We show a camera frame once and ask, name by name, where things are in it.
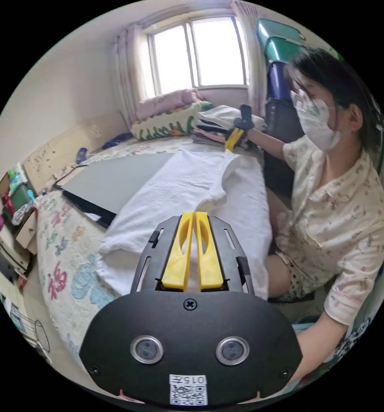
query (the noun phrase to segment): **pink curtain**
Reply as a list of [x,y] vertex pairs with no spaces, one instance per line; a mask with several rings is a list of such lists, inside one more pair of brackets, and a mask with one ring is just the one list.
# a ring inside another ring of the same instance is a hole
[[142,27],[138,24],[131,24],[122,30],[114,44],[116,97],[128,129],[137,120],[138,103],[146,99],[141,59],[144,41],[146,41],[146,36],[143,34]]
[[256,36],[256,21],[265,17],[264,11],[261,6],[239,0],[232,0],[231,8],[242,26],[247,46],[249,104],[253,114],[264,118],[267,96],[267,66],[262,46]]

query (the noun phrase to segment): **bed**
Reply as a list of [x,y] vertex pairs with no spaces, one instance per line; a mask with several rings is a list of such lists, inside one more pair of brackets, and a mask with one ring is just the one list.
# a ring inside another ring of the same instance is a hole
[[[112,126],[106,132],[91,133],[96,128],[101,129],[99,124]],[[96,146],[102,146],[107,139],[122,133],[123,127],[117,114],[86,122],[36,150],[23,163],[31,184],[39,194],[37,260],[43,296],[55,328],[79,364],[79,348],[90,321],[117,294],[99,279],[95,271],[94,255],[105,230],[72,207],[60,191],[51,190],[51,187],[76,166],[70,160],[80,147],[94,151]],[[132,138],[94,154],[83,164],[122,156],[174,153],[180,148],[205,152],[223,150],[195,144],[190,136],[148,141]]]

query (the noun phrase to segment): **pajama shorts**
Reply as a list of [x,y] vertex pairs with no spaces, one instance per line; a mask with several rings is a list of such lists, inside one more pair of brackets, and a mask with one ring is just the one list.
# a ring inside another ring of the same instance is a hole
[[291,276],[291,285],[289,290],[282,296],[274,299],[276,301],[286,303],[292,302],[293,300],[302,299],[306,295],[325,285],[334,276],[333,274],[328,274],[328,278],[323,279],[320,279],[317,276],[309,276],[302,271],[290,257],[278,248],[274,251],[274,253],[286,264]]

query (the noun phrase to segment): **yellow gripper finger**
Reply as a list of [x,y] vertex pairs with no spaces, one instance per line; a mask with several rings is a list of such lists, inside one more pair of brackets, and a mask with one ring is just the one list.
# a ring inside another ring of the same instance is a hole
[[201,291],[219,289],[223,286],[223,276],[212,237],[208,214],[196,212],[196,239],[198,241],[198,272]]
[[191,242],[193,233],[193,212],[183,213],[169,254],[162,285],[165,289],[186,291],[191,260]]
[[225,150],[234,151],[235,145],[238,143],[243,134],[244,130],[236,127],[225,142]]

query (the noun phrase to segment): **qr code sticker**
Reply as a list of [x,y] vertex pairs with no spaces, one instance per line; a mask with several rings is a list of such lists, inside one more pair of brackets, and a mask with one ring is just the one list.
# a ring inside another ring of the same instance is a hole
[[206,378],[171,375],[169,383],[171,386],[171,405],[205,406],[208,404]]

